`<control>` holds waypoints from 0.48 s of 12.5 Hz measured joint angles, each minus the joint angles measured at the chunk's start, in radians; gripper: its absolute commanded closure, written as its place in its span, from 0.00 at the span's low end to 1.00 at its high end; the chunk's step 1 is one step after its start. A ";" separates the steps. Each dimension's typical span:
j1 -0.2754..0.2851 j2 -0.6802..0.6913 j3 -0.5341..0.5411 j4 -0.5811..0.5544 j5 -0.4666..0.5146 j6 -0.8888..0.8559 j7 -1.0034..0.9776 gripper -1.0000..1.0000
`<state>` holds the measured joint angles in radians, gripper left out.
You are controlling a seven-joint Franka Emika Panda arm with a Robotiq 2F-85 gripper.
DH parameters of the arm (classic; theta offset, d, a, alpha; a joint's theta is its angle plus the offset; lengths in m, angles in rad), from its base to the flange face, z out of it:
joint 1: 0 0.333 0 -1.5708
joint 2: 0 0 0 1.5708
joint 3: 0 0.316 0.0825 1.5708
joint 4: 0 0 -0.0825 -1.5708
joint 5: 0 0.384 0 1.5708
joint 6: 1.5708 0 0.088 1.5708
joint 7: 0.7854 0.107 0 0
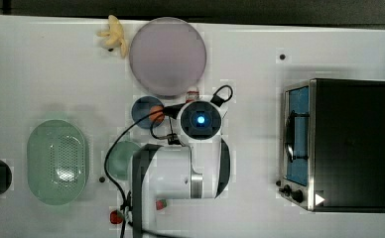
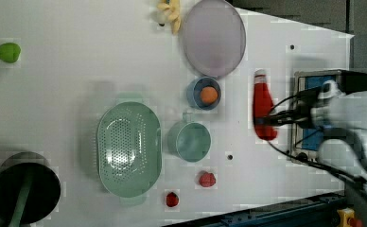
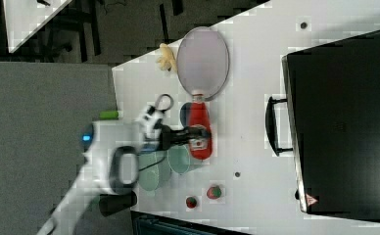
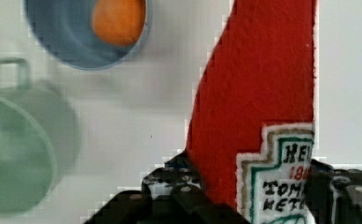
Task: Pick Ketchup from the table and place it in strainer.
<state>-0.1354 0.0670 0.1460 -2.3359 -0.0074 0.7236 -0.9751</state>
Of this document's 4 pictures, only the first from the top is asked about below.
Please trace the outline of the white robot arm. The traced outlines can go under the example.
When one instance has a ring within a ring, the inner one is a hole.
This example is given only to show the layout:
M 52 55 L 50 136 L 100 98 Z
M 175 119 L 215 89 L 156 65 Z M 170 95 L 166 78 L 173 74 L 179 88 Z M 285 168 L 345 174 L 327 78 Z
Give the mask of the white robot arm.
M 130 161 L 133 238 L 157 236 L 158 199 L 216 198 L 230 179 L 230 152 L 222 138 L 226 101 L 217 96 L 166 107 L 176 120 L 176 145 L 147 144 Z

